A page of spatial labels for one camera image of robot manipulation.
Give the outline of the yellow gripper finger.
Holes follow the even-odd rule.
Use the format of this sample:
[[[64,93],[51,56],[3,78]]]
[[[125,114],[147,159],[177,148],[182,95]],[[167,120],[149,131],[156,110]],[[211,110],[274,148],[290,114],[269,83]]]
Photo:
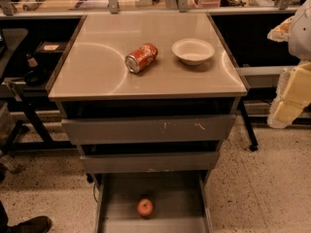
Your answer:
[[[301,61],[280,74],[267,124],[282,129],[291,125],[311,104],[311,62]]]
[[[294,17],[289,17],[274,27],[267,34],[267,39],[274,42],[287,42],[289,40],[289,32]]]

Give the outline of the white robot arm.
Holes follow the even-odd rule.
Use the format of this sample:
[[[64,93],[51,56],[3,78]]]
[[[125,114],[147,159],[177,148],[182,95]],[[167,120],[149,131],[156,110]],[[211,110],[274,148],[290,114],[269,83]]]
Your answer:
[[[281,72],[267,119],[272,128],[286,128],[311,104],[311,0],[272,29],[267,38],[287,42],[289,53],[300,60],[292,70]]]

